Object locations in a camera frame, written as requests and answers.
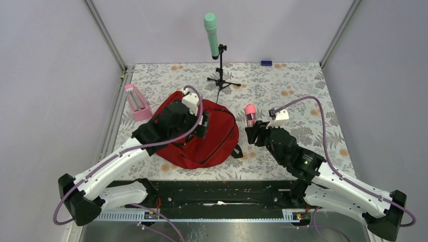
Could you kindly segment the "red backpack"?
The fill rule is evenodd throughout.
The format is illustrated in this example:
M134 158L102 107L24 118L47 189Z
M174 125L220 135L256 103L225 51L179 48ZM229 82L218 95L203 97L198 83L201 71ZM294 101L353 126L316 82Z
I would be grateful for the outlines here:
M224 106L209 100L202 100L203 112L210 114L209 127L204 139L195 136L195 130L188 136L182 135L196 123L197 116L190 113L176 114L186 106L181 102L183 94L176 91L157 109L150 122L167 131L166 140L178 138L157 151L157 155L172 164L185 169L208 168L223 163L228 157L242 157L239 149L239 129L235 116Z

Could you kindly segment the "pink lid crayon jar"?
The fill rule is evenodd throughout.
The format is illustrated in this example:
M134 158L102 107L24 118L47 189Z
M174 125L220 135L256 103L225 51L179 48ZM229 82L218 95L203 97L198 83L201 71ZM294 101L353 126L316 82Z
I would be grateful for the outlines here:
M248 104L244 107L244 113L246 118L246 126L248 128L253 127L257 121L256 108L254 104Z

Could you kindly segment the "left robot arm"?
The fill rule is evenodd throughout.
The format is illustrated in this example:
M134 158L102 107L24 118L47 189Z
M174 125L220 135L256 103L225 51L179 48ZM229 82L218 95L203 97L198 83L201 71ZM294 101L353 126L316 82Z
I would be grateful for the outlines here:
M59 209L65 206L71 215L68 222L77 226L87 225L110 208L140 203L151 207L156 202L156 193L148 183L134 181L129 185L109 188L121 173L139 161L149 158L157 151L179 139L205 130L203 103L196 96L174 100L148 122L141 124L118 149L93 167L75 176L68 173L58 179L60 203L53 221L58 221Z

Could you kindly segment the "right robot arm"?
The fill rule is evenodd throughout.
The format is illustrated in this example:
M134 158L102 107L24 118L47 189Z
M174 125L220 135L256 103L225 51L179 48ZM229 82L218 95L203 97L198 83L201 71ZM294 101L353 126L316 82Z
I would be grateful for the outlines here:
M396 241L407 196L384 191L351 177L329 165L321 155L300 147L295 137L268 122L248 122L248 143L266 147L275 161L297 179L290 203L327 208L361 222L376 236Z

